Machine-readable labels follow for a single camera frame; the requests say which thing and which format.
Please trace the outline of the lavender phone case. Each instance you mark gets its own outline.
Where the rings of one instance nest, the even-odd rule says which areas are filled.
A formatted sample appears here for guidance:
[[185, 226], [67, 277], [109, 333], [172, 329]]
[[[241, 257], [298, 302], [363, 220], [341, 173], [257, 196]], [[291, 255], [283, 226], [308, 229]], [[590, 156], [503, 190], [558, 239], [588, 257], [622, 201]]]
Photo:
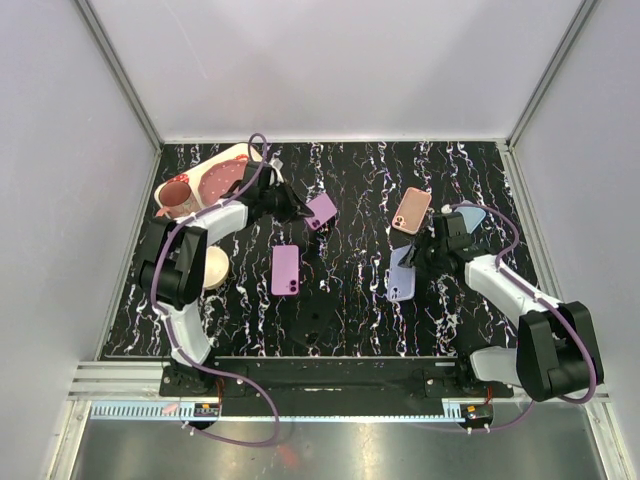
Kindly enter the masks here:
[[387, 299], [393, 303], [411, 300], [415, 295], [416, 275], [414, 267], [401, 266], [401, 260], [411, 246], [394, 249], [390, 255]]

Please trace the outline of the pink phone case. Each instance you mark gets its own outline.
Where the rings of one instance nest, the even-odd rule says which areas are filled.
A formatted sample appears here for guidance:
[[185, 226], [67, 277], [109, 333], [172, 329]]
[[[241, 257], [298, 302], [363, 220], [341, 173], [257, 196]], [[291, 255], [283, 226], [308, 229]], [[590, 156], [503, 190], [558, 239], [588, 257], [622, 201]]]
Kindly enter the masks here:
[[430, 203], [430, 193], [415, 187], [407, 188], [393, 216], [391, 227], [405, 234], [417, 234]]

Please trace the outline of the light blue phone case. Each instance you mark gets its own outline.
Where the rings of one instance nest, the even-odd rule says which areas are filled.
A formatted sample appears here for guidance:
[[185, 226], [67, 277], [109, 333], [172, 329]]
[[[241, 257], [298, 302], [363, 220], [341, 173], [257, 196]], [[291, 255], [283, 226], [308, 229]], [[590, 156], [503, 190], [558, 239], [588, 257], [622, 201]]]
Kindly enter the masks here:
[[486, 217], [484, 209], [477, 207], [469, 201], [465, 201], [460, 206], [456, 207], [455, 212], [462, 215], [468, 234], [472, 234]]

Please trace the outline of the black bare phone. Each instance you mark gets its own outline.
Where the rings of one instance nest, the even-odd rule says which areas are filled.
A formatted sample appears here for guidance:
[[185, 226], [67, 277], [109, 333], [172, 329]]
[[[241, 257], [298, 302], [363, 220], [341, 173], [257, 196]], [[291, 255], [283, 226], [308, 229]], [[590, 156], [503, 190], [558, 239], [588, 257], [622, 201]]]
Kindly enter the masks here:
[[335, 314], [331, 300], [307, 302], [297, 312], [289, 329], [289, 339], [304, 346], [314, 346], [324, 334]]

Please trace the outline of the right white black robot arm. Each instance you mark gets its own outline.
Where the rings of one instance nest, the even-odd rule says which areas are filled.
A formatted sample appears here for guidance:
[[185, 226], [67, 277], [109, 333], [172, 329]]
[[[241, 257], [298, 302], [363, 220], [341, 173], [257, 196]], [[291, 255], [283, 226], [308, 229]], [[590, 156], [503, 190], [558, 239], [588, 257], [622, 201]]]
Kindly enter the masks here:
[[433, 230], [419, 234], [396, 261], [398, 267], [426, 276], [457, 277], [516, 330], [513, 348], [486, 346], [464, 353], [453, 374], [455, 387], [472, 397], [490, 382], [500, 382], [523, 389], [535, 402], [589, 402], [604, 382], [589, 309], [542, 292], [509, 268], [504, 258], [513, 245], [492, 253], [475, 243], [463, 215], [475, 207], [445, 206], [434, 215]]

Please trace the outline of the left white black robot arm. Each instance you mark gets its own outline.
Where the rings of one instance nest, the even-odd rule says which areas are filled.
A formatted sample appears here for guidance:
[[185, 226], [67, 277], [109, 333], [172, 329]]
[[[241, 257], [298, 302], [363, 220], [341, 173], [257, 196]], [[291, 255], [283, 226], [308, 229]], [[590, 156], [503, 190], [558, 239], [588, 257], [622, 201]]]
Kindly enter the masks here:
[[181, 384], [203, 396], [216, 382], [216, 372], [204, 364], [211, 345], [198, 307], [207, 249], [265, 215], [287, 223], [310, 218], [313, 212], [282, 178], [278, 166], [269, 163], [216, 164], [201, 175], [198, 195], [199, 211], [150, 222], [137, 282], [165, 325], [171, 357], [186, 366]]

